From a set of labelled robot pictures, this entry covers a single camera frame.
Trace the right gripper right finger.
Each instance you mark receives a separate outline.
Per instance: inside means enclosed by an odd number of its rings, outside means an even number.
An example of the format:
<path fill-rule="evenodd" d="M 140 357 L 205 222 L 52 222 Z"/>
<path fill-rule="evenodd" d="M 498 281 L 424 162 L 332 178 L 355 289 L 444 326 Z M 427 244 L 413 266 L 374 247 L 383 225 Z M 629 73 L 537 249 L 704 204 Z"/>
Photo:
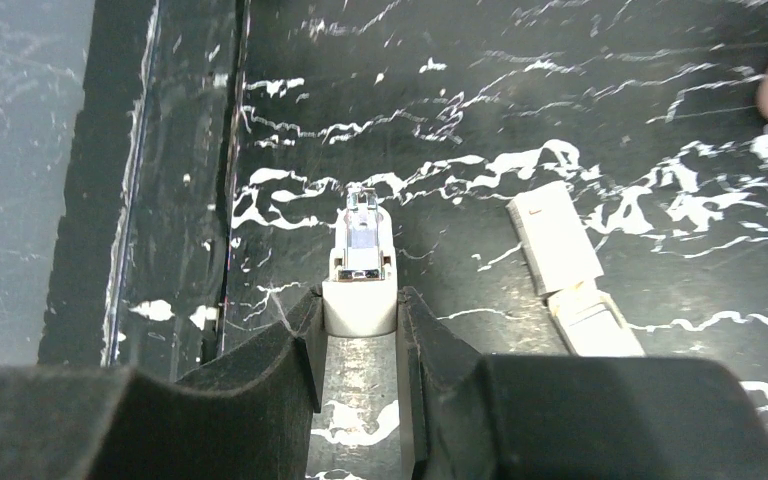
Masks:
<path fill-rule="evenodd" d="M 738 379 L 694 358 L 483 354 L 398 294 L 405 479 L 768 479 Z"/>

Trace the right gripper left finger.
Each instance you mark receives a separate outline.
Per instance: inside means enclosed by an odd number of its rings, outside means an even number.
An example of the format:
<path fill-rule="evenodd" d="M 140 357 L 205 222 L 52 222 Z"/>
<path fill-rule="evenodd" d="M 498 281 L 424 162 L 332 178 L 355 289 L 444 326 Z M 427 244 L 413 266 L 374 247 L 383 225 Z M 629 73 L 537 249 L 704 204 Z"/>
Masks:
<path fill-rule="evenodd" d="M 175 382 L 135 368 L 0 367 L 0 479 L 301 479 L 322 407 L 318 288 Z"/>

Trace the white mini stapler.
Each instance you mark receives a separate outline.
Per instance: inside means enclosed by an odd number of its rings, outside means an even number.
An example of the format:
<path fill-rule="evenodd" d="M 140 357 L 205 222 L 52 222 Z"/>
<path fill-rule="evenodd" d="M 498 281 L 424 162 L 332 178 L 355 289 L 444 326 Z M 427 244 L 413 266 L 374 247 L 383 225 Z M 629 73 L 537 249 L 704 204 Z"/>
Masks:
<path fill-rule="evenodd" d="M 341 338 L 372 338 L 397 328 L 393 224 L 373 188 L 347 190 L 338 211 L 329 273 L 322 282 L 324 325 Z"/>

